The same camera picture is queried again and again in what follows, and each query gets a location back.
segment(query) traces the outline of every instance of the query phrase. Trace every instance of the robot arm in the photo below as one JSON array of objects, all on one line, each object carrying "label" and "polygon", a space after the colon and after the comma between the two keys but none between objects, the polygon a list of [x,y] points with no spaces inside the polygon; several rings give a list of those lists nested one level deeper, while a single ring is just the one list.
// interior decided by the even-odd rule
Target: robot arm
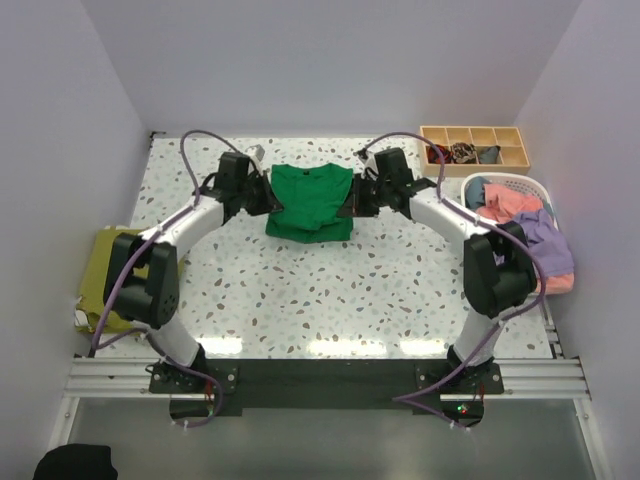
[{"label": "robot arm", "polygon": [[[260,167],[263,154],[261,147],[250,149],[246,155],[223,154],[218,172],[200,187],[200,202],[188,214],[166,229],[163,226],[167,221],[139,236],[122,234],[114,242],[104,290],[105,300],[132,252],[158,228],[162,229],[162,235],[136,265],[149,266],[147,278],[130,273],[117,295],[114,310],[125,319],[150,327],[150,335],[162,350],[176,362],[195,370],[206,371],[204,350],[176,315],[178,259],[242,208],[250,215],[282,208]],[[449,358],[459,363],[495,326],[500,312],[522,304],[535,289],[531,261],[500,235],[463,219],[443,205],[433,188],[435,183],[424,178],[414,180],[401,149],[380,152],[369,160],[375,166],[376,178],[354,176],[350,194],[339,215],[372,217],[380,208],[388,206],[408,219],[432,228],[449,240],[454,248],[464,252],[464,291],[473,310],[460,338],[449,351]],[[210,187],[208,181],[212,178],[214,183]],[[522,229],[515,223],[501,225],[500,228],[525,240]],[[503,257],[500,265],[496,264],[495,256]],[[491,362],[497,337],[493,337],[470,366]]]},{"label": "robot arm", "polygon": [[260,146],[251,147],[244,155],[224,153],[218,171],[199,187],[198,201],[194,194],[178,211],[187,212],[179,220],[173,220],[174,215],[139,235],[123,233],[114,241],[103,294],[105,304],[133,252],[160,230],[160,236],[135,265],[148,267],[146,278],[130,271],[113,310],[124,319],[144,324],[154,343],[179,364],[202,370],[204,351],[176,314],[180,297],[178,260],[240,209],[260,215],[282,208],[263,173],[263,156]]},{"label": "robot arm", "polygon": [[[358,192],[350,200],[354,216],[371,216],[371,204],[376,207],[389,206],[406,218],[433,229],[453,248],[463,252],[464,293],[472,310],[467,316],[460,337],[452,345],[447,357],[457,366],[468,358],[488,332],[494,328],[497,316],[504,310],[522,305],[527,295],[536,287],[536,277],[530,258],[506,241],[503,236],[489,231],[454,213],[437,196],[436,185],[428,179],[414,180],[407,166],[404,152],[392,148],[376,154],[373,158],[363,158],[365,172],[370,168],[375,180],[363,180]],[[469,218],[477,218],[470,210]],[[498,225],[526,244],[522,228],[515,222]],[[488,365],[493,359],[493,347],[499,335],[493,335],[482,350],[468,363],[470,367]]]}]

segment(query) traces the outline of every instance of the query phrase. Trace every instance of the lavender cloth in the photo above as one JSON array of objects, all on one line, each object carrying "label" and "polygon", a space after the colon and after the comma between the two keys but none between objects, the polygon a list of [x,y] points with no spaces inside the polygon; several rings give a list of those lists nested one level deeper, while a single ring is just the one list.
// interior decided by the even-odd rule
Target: lavender cloth
[{"label": "lavender cloth", "polygon": [[544,209],[518,213],[513,220],[524,230],[531,253],[538,259],[547,277],[573,273],[573,256],[567,240],[553,225]]}]

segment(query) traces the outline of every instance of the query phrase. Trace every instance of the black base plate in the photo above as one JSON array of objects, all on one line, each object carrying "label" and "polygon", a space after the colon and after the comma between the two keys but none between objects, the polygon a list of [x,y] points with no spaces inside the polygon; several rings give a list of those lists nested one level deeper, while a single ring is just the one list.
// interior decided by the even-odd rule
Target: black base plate
[{"label": "black base plate", "polygon": [[[216,359],[207,360],[207,366],[224,390],[222,416],[242,415],[245,408],[406,409],[406,405],[391,399],[425,388],[451,371],[450,364],[444,359]],[[480,383],[486,394],[504,392],[500,367],[492,364],[485,374],[476,376],[473,381],[465,382],[462,377],[457,385],[445,386],[438,393],[420,397],[418,401],[442,410],[440,394],[474,394]],[[185,393],[171,382],[153,379],[149,392]]]}]

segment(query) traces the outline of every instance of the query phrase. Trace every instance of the laundry basket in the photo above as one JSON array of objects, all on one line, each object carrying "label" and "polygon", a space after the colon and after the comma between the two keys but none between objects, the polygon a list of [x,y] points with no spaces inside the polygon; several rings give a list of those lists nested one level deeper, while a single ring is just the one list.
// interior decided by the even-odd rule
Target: laundry basket
[{"label": "laundry basket", "polygon": [[465,194],[467,193],[467,186],[469,182],[477,177],[484,177],[491,183],[496,183],[498,185],[504,185],[505,187],[509,187],[511,190],[515,190],[516,192],[535,195],[540,200],[546,201],[551,209],[554,211],[554,224],[556,228],[558,228],[558,222],[555,220],[555,209],[553,208],[553,204],[551,203],[551,198],[549,197],[549,193],[547,190],[540,185],[539,182],[536,182],[533,178],[526,177],[524,175],[516,175],[514,173],[490,173],[490,172],[480,172],[474,173],[473,175],[469,175],[466,177],[462,186],[460,187],[460,200],[462,205],[465,205]]}]

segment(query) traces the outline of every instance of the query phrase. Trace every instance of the green t-shirt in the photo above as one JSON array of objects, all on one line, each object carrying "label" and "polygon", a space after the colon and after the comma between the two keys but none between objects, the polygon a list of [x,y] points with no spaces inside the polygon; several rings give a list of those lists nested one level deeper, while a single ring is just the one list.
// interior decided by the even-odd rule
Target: green t-shirt
[{"label": "green t-shirt", "polygon": [[351,238],[353,219],[338,218],[353,170],[329,163],[316,168],[274,165],[271,188],[284,210],[269,215],[267,235],[301,243]]}]

